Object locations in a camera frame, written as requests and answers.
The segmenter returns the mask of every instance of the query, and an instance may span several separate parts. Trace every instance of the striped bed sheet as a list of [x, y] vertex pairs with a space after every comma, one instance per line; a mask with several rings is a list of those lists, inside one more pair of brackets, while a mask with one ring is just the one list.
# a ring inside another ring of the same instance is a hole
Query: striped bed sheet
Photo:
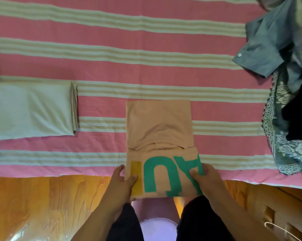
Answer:
[[0, 0], [0, 82], [72, 80], [76, 136], [0, 141], [0, 176], [111, 175], [125, 101], [189, 99], [201, 161], [224, 179], [302, 188], [279, 174], [261, 118], [271, 86], [232, 62], [255, 0]]

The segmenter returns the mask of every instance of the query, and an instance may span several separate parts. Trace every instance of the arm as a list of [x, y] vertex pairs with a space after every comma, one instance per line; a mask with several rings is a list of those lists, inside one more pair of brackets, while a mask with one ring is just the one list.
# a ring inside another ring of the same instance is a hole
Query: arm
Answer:
[[119, 218], [122, 207], [129, 202], [131, 188], [137, 176], [127, 181], [120, 176], [124, 165], [117, 167], [103, 195], [99, 206], [92, 212], [87, 221], [77, 231], [71, 241], [105, 241], [112, 224]]
[[204, 172], [205, 176], [191, 170], [190, 175], [199, 183], [212, 209], [221, 218], [236, 241], [278, 240], [234, 201], [213, 166], [204, 164]]

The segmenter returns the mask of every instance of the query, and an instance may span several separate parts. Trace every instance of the folded beige cloth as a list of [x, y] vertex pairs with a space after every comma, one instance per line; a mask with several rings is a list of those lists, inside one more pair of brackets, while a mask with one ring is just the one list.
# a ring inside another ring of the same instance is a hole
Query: folded beige cloth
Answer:
[[70, 81], [0, 82], [0, 140], [74, 135], [77, 104]]
[[193, 143], [190, 101], [126, 103], [127, 162], [125, 179], [137, 174], [135, 198], [200, 195], [190, 169], [203, 174]]

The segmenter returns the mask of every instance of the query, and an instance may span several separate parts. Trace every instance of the white cable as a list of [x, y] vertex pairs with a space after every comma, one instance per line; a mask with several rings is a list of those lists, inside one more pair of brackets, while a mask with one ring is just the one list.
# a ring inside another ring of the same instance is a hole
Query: white cable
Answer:
[[[265, 222], [265, 227], [267, 227], [267, 225], [266, 224], [271, 224], [271, 225], [274, 225], [274, 226], [276, 226], [276, 227], [279, 227], [279, 226], [277, 226], [277, 225], [275, 225], [275, 224], [273, 224], [273, 223], [271, 223], [271, 222]], [[283, 229], [282, 227], [279, 227], [280, 229], [282, 229], [282, 230], [284, 230], [286, 233], [289, 233], [291, 236], [293, 236], [294, 238], [296, 238], [298, 241], [301, 241], [299, 238], [297, 238], [295, 235], [293, 235], [292, 233], [290, 233], [290, 232], [288, 232], [287, 230], [285, 230], [285, 229]]]

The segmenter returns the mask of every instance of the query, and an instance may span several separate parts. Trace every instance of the black shorts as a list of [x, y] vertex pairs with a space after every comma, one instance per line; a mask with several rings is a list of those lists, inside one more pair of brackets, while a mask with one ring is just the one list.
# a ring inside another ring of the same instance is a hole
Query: black shorts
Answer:
[[[177, 241], [235, 240], [205, 196], [198, 196], [184, 207], [177, 234]], [[113, 223], [106, 240], [144, 241], [139, 220], [129, 203], [123, 206], [122, 213]]]

